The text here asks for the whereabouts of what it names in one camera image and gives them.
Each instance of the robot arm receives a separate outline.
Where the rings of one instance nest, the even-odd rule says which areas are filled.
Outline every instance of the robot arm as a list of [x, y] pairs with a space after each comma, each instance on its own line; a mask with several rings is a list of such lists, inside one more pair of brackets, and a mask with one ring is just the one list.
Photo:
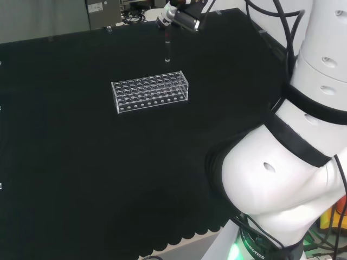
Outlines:
[[172, 22], [190, 30], [199, 29], [202, 9], [208, 0], [171, 0], [157, 18], [159, 28], [165, 29]]

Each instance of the label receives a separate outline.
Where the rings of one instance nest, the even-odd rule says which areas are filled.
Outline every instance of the label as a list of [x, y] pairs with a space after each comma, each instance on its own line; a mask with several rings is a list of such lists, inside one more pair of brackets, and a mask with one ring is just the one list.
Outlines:
[[102, 3], [89, 4], [88, 5], [88, 13], [103, 11]]

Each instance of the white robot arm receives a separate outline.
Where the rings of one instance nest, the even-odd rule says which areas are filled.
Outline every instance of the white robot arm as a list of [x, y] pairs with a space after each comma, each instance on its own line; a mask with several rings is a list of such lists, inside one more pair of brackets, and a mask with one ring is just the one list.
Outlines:
[[[168, 5], [158, 24], [176, 19], [178, 9]], [[251, 216], [256, 223], [249, 222], [251, 227], [260, 232], [261, 227], [284, 247], [300, 243], [314, 221], [345, 195], [333, 157], [338, 154], [347, 169], [346, 47], [347, 0], [313, 0], [287, 99], [222, 163], [228, 199]], [[299, 259], [306, 259], [302, 249], [291, 260]]]

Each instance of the yellow object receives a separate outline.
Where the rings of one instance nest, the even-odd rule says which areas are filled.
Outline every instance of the yellow object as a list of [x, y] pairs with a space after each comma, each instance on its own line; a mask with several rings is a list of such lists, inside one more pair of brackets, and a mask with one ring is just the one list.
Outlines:
[[[320, 229], [328, 229], [329, 228], [331, 210], [332, 209], [330, 208], [327, 211], [325, 211], [323, 213], [323, 215], [321, 215], [321, 217], [320, 217]], [[333, 216], [334, 219], [332, 222], [333, 228], [337, 228], [338, 222], [340, 220], [340, 216], [341, 215], [335, 211], [335, 214]], [[343, 218], [343, 220], [342, 220], [342, 228], [347, 230], [347, 216], [345, 218]]]

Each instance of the black cloth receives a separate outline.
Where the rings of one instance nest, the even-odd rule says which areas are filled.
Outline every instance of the black cloth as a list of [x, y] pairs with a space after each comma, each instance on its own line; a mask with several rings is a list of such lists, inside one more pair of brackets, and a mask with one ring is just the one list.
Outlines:
[[[209, 148], [253, 127], [283, 66], [238, 9], [205, 30], [127, 25], [0, 45], [0, 259], [133, 260], [229, 206]], [[189, 101], [118, 115], [111, 82], [182, 70]]]

